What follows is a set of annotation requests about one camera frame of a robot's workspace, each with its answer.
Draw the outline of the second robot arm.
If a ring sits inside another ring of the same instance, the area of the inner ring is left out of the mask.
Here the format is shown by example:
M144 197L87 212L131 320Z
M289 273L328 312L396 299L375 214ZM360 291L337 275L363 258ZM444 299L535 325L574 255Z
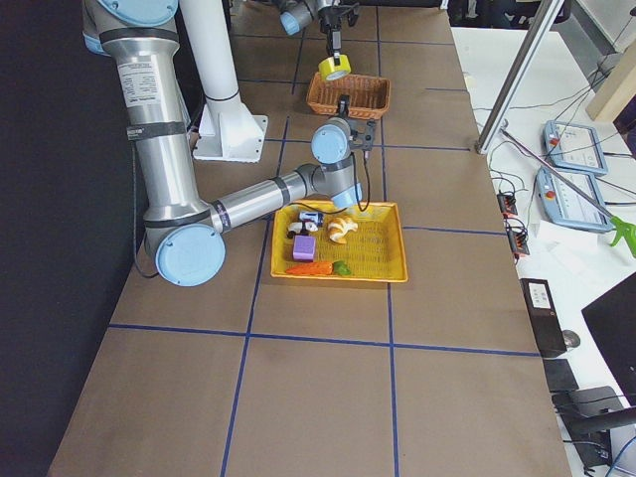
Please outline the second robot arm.
M344 62L342 50L342 23L356 25L360 4L352 1L273 0L278 9L280 23L288 35L295 35L318 21L320 31L327 39L327 54L340 67Z

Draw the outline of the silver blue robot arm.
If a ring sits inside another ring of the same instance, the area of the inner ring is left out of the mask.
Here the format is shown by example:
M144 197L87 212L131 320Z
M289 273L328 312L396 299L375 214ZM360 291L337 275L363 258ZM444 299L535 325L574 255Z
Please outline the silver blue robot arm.
M362 195L350 120L330 119L315 133L314 162L212 202L201 199L188 137L188 117L173 59L181 15L204 93L210 133L199 140L206 159L255 161L267 125L242 102L224 7L219 1L85 1L86 47L114 59L129 125L133 167L149 201L145 246L165 280L197 286L221 269L225 232L312 195L339 209Z

